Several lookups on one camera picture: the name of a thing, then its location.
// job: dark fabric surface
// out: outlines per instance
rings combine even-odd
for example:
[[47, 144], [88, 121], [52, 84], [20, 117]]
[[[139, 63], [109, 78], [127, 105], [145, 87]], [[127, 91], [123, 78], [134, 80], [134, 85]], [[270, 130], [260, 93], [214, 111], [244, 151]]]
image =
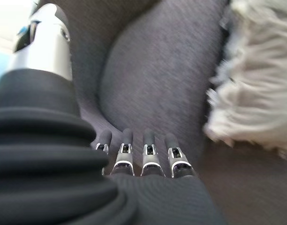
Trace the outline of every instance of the dark fabric surface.
[[177, 179], [157, 175], [111, 175], [128, 193], [137, 196], [135, 225], [225, 225], [204, 184], [196, 176]]
[[209, 142], [199, 175], [231, 225], [287, 225], [287, 160], [260, 146]]
[[119, 130], [132, 128], [134, 161], [141, 164], [142, 134], [156, 133], [168, 172], [165, 133], [174, 133], [188, 160], [203, 150], [205, 92], [222, 47], [219, 21], [226, 1], [164, 0], [130, 24], [109, 55], [100, 106]]

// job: white shaggy fabric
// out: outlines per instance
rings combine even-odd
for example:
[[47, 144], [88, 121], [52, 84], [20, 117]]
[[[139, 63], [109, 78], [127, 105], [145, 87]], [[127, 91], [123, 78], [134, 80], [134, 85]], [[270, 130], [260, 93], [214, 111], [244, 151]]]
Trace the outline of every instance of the white shaggy fabric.
[[213, 110], [204, 130], [215, 141], [287, 153], [287, 0], [233, 0], [231, 12], [232, 35], [212, 80], [218, 88], [209, 91]]

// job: robotic hand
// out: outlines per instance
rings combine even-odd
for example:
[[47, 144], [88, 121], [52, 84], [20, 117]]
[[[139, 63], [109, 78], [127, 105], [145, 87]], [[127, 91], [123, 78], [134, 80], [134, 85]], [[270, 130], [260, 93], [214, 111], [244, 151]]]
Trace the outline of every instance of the robotic hand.
[[103, 132], [91, 149], [96, 132], [80, 117], [69, 42], [64, 12], [43, 6], [0, 79], [0, 225], [225, 224], [172, 134], [171, 178], [151, 130], [134, 176], [130, 129], [111, 175], [102, 175], [112, 134]]

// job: fabric texture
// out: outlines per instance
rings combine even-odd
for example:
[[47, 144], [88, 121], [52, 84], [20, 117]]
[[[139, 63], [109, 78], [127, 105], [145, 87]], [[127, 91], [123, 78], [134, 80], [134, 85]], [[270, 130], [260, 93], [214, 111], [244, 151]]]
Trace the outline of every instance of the fabric texture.
[[222, 47], [219, 21], [226, 1], [165, 0], [116, 40], [102, 76], [100, 109], [119, 130], [132, 128], [134, 162], [142, 164], [143, 131], [156, 134], [169, 171], [164, 135], [174, 133], [187, 159], [203, 150], [205, 92]]
[[213, 140], [249, 141], [287, 153], [287, 0], [234, 0], [235, 28], [205, 127]]

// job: gray fabric seat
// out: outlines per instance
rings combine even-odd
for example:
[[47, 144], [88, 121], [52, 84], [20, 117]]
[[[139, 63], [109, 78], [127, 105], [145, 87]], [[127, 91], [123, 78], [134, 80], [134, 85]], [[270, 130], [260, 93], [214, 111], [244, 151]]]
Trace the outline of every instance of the gray fabric seat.
[[171, 132], [231, 224], [287, 224], [287, 162], [251, 146], [232, 151], [210, 144], [200, 157], [205, 91], [223, 45], [219, 20], [227, 0], [42, 0], [40, 5], [48, 2], [61, 6], [69, 19], [82, 116], [97, 135], [105, 129], [113, 133], [106, 173], [121, 131], [132, 128], [138, 174], [143, 131], [151, 128], [169, 175], [163, 139]]

